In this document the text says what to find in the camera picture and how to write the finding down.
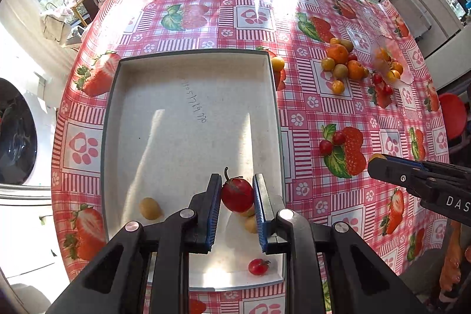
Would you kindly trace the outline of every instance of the washing machine door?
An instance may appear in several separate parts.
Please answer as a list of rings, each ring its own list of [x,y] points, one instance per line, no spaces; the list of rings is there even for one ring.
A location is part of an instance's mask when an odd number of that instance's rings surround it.
[[[29,177],[36,161],[36,128],[22,94],[2,78],[0,119],[0,183],[21,185]]]

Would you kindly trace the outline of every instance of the metal bolt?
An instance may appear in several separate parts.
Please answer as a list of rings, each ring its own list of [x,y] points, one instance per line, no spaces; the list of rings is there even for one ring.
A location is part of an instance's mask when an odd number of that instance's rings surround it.
[[[285,220],[290,220],[294,217],[294,212],[291,209],[281,209],[278,215]]]
[[[191,210],[191,209],[183,209],[181,212],[180,212],[180,217],[182,218],[190,218],[190,217],[193,217],[194,215],[194,211]]]
[[[136,221],[129,221],[124,228],[128,232],[135,232],[139,228],[139,222]]]
[[[335,224],[334,228],[339,233],[345,233],[349,230],[349,226],[345,222],[338,222],[337,224]]]

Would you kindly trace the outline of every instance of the white tray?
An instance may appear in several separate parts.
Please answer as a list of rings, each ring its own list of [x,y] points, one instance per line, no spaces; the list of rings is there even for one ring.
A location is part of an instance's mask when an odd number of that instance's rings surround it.
[[[211,173],[224,182],[224,167],[229,177],[241,175],[250,183],[263,173],[268,189],[283,195],[280,143],[265,52],[196,50],[122,59],[103,132],[101,185],[109,238],[128,221],[157,222],[139,213],[142,198],[156,199],[168,217],[206,190]],[[255,258],[271,262],[266,275],[248,272]],[[190,254],[189,280],[192,290],[278,283],[283,256],[263,254],[257,234],[248,233],[243,219],[221,203],[213,249]]]

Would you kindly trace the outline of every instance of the tablecloth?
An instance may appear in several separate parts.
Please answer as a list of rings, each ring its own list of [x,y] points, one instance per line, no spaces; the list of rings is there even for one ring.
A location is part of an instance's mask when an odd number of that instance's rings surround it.
[[[176,16],[179,10],[187,13],[185,21]],[[315,27],[315,34],[300,26],[305,20],[300,15]],[[347,80],[345,92],[334,95],[333,78],[320,66],[332,35],[351,40],[359,61],[370,69],[375,38],[394,39],[413,83],[395,89],[393,103],[385,109],[377,105],[371,77]],[[366,159],[382,152],[448,162],[443,116],[432,79],[415,40],[389,1],[106,0],[78,52],[54,138],[53,212],[71,279],[88,262],[70,252],[77,231],[75,212],[87,207],[102,211],[100,146],[108,97],[108,93],[90,97],[77,89],[77,70],[83,64],[91,66],[96,55],[107,50],[130,57],[213,47],[265,47],[286,61],[286,88],[277,92],[277,103],[287,207],[321,224],[348,222],[397,274],[422,252],[441,247],[444,217],[424,210],[417,198],[399,188],[404,198],[403,219],[392,234],[383,235],[381,224],[396,187],[371,179],[366,170],[351,176],[347,169],[347,174],[338,177],[319,154],[327,127],[354,127],[362,133],[361,155]],[[421,246],[411,248],[418,237]],[[266,309],[276,314],[283,311],[284,285],[192,292],[191,296],[205,302],[211,313],[255,314]]]

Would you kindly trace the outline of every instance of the cherry tomato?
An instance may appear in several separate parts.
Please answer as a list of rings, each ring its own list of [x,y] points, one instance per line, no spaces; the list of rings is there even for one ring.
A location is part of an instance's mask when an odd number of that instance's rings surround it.
[[[253,189],[248,181],[239,177],[228,177],[228,167],[224,169],[225,183],[221,189],[221,200],[231,212],[246,212],[253,204]]]
[[[321,153],[321,156],[330,155],[332,153],[332,149],[334,149],[334,146],[328,140],[322,140],[319,143],[319,152]]]
[[[268,270],[270,261],[265,261],[261,258],[253,259],[249,263],[249,272],[253,275],[263,275]]]
[[[342,145],[345,142],[345,135],[342,131],[336,131],[332,137],[334,145]]]
[[[354,54],[353,52],[350,52],[350,54],[347,56],[347,60],[348,61],[351,61],[351,60],[358,60],[358,56],[356,56],[356,54]]]
[[[378,72],[375,72],[373,74],[373,84],[380,84],[381,82],[382,82],[382,76]]]
[[[390,96],[392,94],[394,94],[394,90],[392,89],[392,87],[389,84],[384,86],[383,91],[384,91],[385,94],[390,95]]]

